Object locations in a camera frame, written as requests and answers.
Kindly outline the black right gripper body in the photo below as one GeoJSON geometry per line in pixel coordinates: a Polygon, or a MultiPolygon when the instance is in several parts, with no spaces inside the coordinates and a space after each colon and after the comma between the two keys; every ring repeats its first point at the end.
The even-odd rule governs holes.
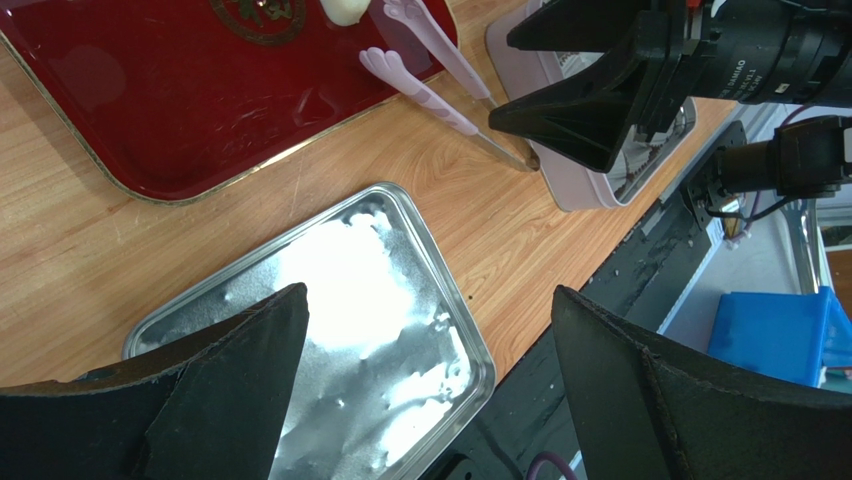
{"type": "Polygon", "coordinates": [[[714,1],[701,26],[692,97],[851,105],[849,1],[714,1]]]}

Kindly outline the white heart chocolate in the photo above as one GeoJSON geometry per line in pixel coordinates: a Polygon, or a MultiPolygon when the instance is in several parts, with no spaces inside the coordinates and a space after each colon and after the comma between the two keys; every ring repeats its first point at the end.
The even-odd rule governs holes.
{"type": "Polygon", "coordinates": [[[369,9],[370,0],[320,0],[327,18],[341,27],[353,26],[369,9]]]}

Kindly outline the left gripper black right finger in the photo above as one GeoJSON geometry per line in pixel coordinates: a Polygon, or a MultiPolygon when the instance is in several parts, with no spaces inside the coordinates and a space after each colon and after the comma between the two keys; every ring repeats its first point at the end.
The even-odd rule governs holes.
{"type": "Polygon", "coordinates": [[[714,359],[558,286],[555,348],[591,479],[847,479],[851,398],[714,359]]]}

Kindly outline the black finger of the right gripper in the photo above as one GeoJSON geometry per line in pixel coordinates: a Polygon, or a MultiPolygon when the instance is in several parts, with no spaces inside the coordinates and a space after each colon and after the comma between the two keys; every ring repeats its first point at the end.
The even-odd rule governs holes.
{"type": "Polygon", "coordinates": [[[510,47],[524,51],[600,52],[625,37],[651,0],[555,0],[541,5],[507,34],[510,47]]]}
{"type": "Polygon", "coordinates": [[[627,35],[586,70],[489,115],[492,129],[609,172],[628,131],[666,131],[685,102],[671,86],[684,45],[682,13],[640,13],[627,35]]]}

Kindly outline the pink metal tin box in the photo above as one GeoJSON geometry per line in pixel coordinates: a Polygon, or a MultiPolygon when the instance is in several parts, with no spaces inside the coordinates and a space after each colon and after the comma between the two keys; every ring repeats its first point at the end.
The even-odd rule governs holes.
{"type": "MultiPolygon", "coordinates": [[[[542,1],[528,1],[500,17],[486,30],[489,56],[510,101],[570,78],[601,57],[599,53],[522,51],[508,46],[509,31],[543,5],[542,1]]],[[[608,173],[589,170],[538,143],[533,143],[532,147],[539,157],[540,171],[550,193],[561,210],[620,208],[632,202],[691,135],[696,117],[695,102],[689,98],[668,130],[655,134],[651,140],[636,141],[635,129],[631,128],[608,173]]]]}

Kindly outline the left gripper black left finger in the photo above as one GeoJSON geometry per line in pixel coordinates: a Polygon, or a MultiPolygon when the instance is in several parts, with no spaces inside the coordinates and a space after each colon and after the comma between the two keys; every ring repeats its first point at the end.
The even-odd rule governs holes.
{"type": "Polygon", "coordinates": [[[307,288],[69,382],[1,391],[5,479],[265,479],[309,322],[307,288]]]}

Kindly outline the red lacquer tray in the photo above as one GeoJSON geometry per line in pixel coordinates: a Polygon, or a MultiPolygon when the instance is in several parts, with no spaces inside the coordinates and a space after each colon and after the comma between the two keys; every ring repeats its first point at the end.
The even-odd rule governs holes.
{"type": "Polygon", "coordinates": [[[117,188],[179,205],[390,98],[361,51],[440,73],[383,7],[339,26],[317,1],[5,1],[1,42],[117,188]]]}

